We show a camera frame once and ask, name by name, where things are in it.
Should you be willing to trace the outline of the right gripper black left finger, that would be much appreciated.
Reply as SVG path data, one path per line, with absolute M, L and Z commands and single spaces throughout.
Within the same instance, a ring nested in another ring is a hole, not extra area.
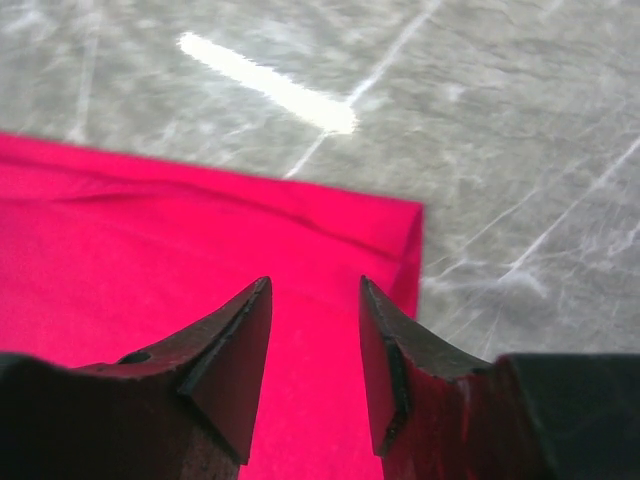
M 272 320 L 262 277 L 114 364 L 1 357 L 5 479 L 234 479 L 248 462 Z

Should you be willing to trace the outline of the crimson red t-shirt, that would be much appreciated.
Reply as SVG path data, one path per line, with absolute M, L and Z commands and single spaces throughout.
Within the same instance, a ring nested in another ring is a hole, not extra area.
M 1 347 L 110 363 L 256 279 L 273 323 L 245 479 L 378 479 L 367 277 L 417 310 L 421 204 L 3 134 Z

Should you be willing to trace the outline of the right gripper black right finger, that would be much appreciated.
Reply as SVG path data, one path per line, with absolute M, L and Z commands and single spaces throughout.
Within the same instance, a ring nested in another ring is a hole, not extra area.
M 474 357 L 360 282 L 374 453 L 387 479 L 635 479 L 635 354 Z

